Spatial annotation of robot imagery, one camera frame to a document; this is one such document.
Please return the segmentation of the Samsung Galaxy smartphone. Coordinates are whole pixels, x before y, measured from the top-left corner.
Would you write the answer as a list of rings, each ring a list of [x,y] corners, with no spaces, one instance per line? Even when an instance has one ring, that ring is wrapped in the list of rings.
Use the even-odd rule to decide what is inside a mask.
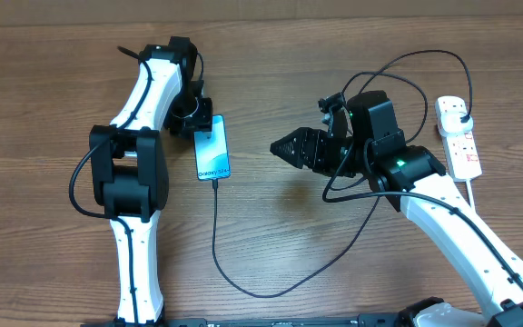
[[[212,130],[195,132],[193,137],[197,178],[206,181],[230,177],[231,165],[224,117],[215,115],[212,118]]]

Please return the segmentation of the white power strip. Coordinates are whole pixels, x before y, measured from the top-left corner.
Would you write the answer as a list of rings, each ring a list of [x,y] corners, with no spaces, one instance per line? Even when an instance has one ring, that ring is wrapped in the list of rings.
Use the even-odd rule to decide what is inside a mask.
[[[468,113],[464,100],[452,95],[439,97],[435,103],[435,111],[437,121],[440,112]],[[441,136],[441,140],[447,158],[449,175],[454,181],[466,182],[482,175],[472,130],[451,137]]]

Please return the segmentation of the white charger plug adapter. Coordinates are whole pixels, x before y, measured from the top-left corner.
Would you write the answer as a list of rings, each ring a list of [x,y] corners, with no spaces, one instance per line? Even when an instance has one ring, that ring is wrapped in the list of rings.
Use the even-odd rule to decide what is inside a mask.
[[[456,136],[470,132],[474,127],[471,117],[461,112],[440,112],[438,117],[439,134],[443,137]]]

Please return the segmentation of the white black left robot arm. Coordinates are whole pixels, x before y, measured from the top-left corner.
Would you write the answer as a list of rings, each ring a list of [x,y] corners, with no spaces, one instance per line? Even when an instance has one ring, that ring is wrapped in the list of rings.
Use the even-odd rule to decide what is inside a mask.
[[[173,36],[167,45],[147,45],[134,52],[121,47],[139,67],[137,81],[123,109],[107,125],[89,133],[89,150],[74,168],[68,186],[73,208],[75,184],[91,165],[96,216],[111,225],[116,242],[120,300],[112,326],[164,326],[164,296],[157,262],[157,229],[169,194],[162,132],[193,139],[211,134],[212,100],[203,94],[204,64],[188,37]]]

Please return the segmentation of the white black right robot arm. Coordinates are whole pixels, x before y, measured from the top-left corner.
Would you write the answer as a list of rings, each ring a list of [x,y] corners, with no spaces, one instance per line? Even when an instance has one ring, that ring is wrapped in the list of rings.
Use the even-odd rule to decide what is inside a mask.
[[[472,291],[481,311],[429,297],[398,312],[397,326],[523,326],[523,261],[463,199],[445,166],[409,145],[383,91],[319,101],[328,130],[300,127],[272,154],[335,180],[361,174],[367,197],[385,197],[435,243]]]

